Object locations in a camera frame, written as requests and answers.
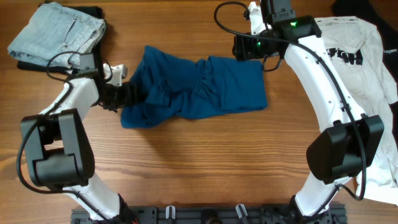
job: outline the wooden table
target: wooden table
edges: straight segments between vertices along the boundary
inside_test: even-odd
[[[109,29],[103,58],[111,65],[127,65],[129,77],[145,45],[190,60],[232,57],[233,36],[213,21],[219,1],[99,2],[69,5],[104,9]],[[298,16],[331,15],[332,0],[292,2]],[[393,0],[377,4],[381,12],[397,6]],[[78,207],[63,195],[28,191],[16,176],[21,119],[46,108],[62,89],[44,73],[18,70],[6,52],[36,9],[37,3],[0,1],[0,223],[68,223],[70,210]],[[227,26],[247,31],[250,24],[241,12],[228,7],[220,18]],[[397,24],[396,14],[383,15]],[[276,60],[269,61],[270,66],[273,63]],[[97,173],[129,205],[288,203],[309,173],[305,151],[319,135],[318,123],[299,80],[285,63],[264,79],[269,100],[264,111],[194,121],[173,118],[152,129],[123,129],[120,113],[92,108],[84,125]],[[27,177],[25,163],[23,169]],[[395,205],[356,202],[344,191],[334,201],[346,204],[350,223],[398,222]]]

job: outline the black cable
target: black cable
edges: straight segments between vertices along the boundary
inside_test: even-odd
[[[278,62],[277,62],[277,64],[276,64],[275,68],[265,70],[266,62],[267,62],[267,59],[268,59],[268,58],[269,58],[269,56],[266,55],[266,56],[264,56],[264,59],[262,59],[261,69],[262,69],[264,72],[272,72],[272,71],[275,71],[275,70],[277,70],[277,69],[280,67],[280,65],[282,64],[282,57],[279,57],[279,60],[278,60]]]
[[[340,99],[341,99],[341,103],[343,104],[343,108],[345,109],[345,111],[346,111],[346,113],[347,113],[347,115],[348,115],[348,117],[349,117],[349,120],[351,121],[351,125],[353,126],[354,133],[355,133],[355,136],[356,136],[356,140],[357,140],[357,142],[358,142],[358,146],[359,146],[359,149],[360,149],[360,153],[361,153],[361,162],[362,162],[362,185],[361,185],[361,193],[359,194],[359,196],[355,195],[349,188],[347,188],[347,187],[346,187],[345,185],[343,185],[343,184],[338,184],[338,185],[337,185],[337,188],[340,189],[340,187],[342,187],[342,188],[345,189],[355,200],[362,200],[363,197],[364,197],[364,194],[365,194],[365,190],[366,190],[366,156],[365,156],[365,148],[364,148],[364,146],[363,146],[363,142],[362,142],[361,134],[359,133],[359,129],[358,129],[357,125],[355,124],[355,120],[354,120],[353,115],[351,114],[349,105],[347,104],[347,101],[346,101],[346,99],[345,99],[345,97],[344,97],[344,94],[343,94],[342,90],[340,89],[340,86],[338,85],[338,82],[337,82],[335,76],[333,75],[333,73],[331,72],[331,70],[328,68],[327,64],[326,64],[326,63],[322,60],[322,58],[319,57],[314,51],[312,51],[311,49],[309,49],[308,47],[306,47],[306,46],[304,46],[304,45],[302,45],[302,44],[299,44],[299,43],[296,43],[296,42],[292,42],[292,41],[289,41],[289,40],[284,40],[284,39],[273,39],[273,38],[268,38],[268,37],[259,37],[259,36],[256,36],[256,35],[244,34],[244,33],[236,32],[235,30],[231,30],[231,29],[225,27],[223,24],[221,24],[221,23],[218,21],[218,19],[217,19],[217,12],[218,12],[218,10],[219,10],[221,7],[223,7],[223,6],[225,6],[225,5],[228,5],[228,4],[237,4],[237,5],[240,5],[240,6],[242,6],[242,7],[244,7],[244,8],[246,9],[246,14],[247,14],[247,15],[249,14],[248,7],[247,7],[246,5],[244,5],[243,3],[241,3],[241,2],[234,2],[234,1],[231,1],[231,2],[224,2],[224,3],[221,3],[220,5],[218,5],[218,6],[216,7],[216,9],[215,9],[215,11],[214,11],[214,20],[215,20],[216,24],[217,24],[220,28],[222,28],[222,29],[225,30],[226,32],[229,32],[229,33],[234,34],[234,35],[239,35],[239,36],[245,37],[245,38],[258,39],[258,40],[266,40],[266,41],[270,41],[270,42],[280,42],[280,43],[292,44],[292,45],[295,45],[295,46],[297,46],[297,47],[300,47],[300,48],[306,50],[308,53],[310,53],[310,54],[318,61],[318,63],[320,63],[320,64],[322,65],[322,67],[325,69],[325,71],[329,74],[330,79],[332,80],[332,82],[333,82],[333,84],[334,84],[334,86],[335,86],[335,88],[336,88],[336,91],[337,91],[337,93],[338,93],[338,95],[339,95],[339,97],[340,97]]]
[[[40,121],[43,120],[43,119],[46,119],[46,118],[50,115],[50,113],[54,112],[54,111],[55,111],[55,110],[68,98],[68,96],[70,95],[70,93],[71,93],[72,90],[73,90],[73,85],[72,85],[72,83],[69,82],[69,80],[66,80],[66,79],[64,80],[64,79],[61,79],[61,78],[54,77],[54,76],[50,75],[50,72],[49,72],[51,62],[52,62],[55,58],[57,58],[59,55],[63,55],[63,54],[79,54],[79,55],[81,55],[82,53],[79,53],[79,52],[72,52],[72,51],[62,52],[62,53],[59,53],[59,54],[55,55],[54,57],[52,57],[52,58],[49,60],[49,62],[48,62],[48,64],[47,64],[47,67],[46,67],[46,74],[47,74],[47,76],[49,76],[50,78],[52,78],[52,79],[54,79],[54,80],[67,83],[67,84],[69,85],[69,89],[68,89],[67,92],[60,98],[60,100],[57,101],[57,102],[54,104],[54,106],[53,106],[51,109],[49,109],[45,114],[43,114],[43,116],[40,118]],[[38,126],[38,124],[39,124],[39,121],[35,121],[35,123],[29,128],[28,132],[27,132],[27,133],[25,134],[25,136],[22,138],[21,146],[19,147],[19,150],[18,150],[18,153],[17,153],[16,166],[17,166],[17,175],[18,175],[18,178],[19,178],[20,182],[21,182],[27,189],[29,189],[29,190],[31,190],[31,191],[33,191],[33,192],[39,193],[39,194],[72,194],[72,195],[76,196],[76,198],[80,199],[80,200],[81,200],[84,204],[86,204],[90,209],[92,209],[92,211],[94,211],[96,214],[98,214],[104,221],[110,223],[110,221],[109,221],[102,213],[100,213],[99,210],[97,210],[94,206],[92,206],[92,204],[89,203],[83,196],[81,196],[79,192],[75,192],[75,191],[72,191],[72,190],[54,190],[54,191],[51,191],[51,190],[40,190],[40,189],[37,189],[37,188],[31,186],[31,185],[25,180],[24,176],[22,175],[22,169],[21,169],[22,153],[24,152],[25,145],[26,145],[26,143],[27,143],[27,141],[28,141],[30,135],[33,133],[34,129]]]

